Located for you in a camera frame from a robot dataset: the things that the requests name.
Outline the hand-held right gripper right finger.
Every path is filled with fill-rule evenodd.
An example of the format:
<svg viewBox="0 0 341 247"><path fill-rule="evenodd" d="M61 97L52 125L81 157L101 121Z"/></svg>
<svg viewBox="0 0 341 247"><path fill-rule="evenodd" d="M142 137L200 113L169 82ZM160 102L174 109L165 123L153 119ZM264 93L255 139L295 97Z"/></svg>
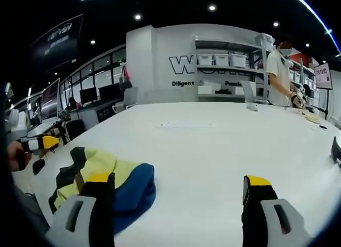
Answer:
<svg viewBox="0 0 341 247"><path fill-rule="evenodd" d="M243 246L308 246L303 216L262 177L243 178Z"/></svg>

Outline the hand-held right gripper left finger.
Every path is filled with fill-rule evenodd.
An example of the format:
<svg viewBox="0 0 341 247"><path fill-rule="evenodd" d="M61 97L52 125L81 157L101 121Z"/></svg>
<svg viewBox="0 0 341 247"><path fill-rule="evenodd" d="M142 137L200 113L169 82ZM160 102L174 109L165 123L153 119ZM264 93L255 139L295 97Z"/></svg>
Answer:
<svg viewBox="0 0 341 247"><path fill-rule="evenodd" d="M46 233L51 246L114 246L115 174L94 174L66 200Z"/></svg>

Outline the person's left hand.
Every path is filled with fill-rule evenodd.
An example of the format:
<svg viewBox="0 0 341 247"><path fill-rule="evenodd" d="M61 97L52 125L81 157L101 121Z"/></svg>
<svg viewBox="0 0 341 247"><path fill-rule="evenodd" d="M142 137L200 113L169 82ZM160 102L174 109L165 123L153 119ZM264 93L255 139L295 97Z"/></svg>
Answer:
<svg viewBox="0 0 341 247"><path fill-rule="evenodd" d="M32 153L24 151L20 142L12 141L7 147L10 170L12 172L24 170L32 155Z"/></svg>

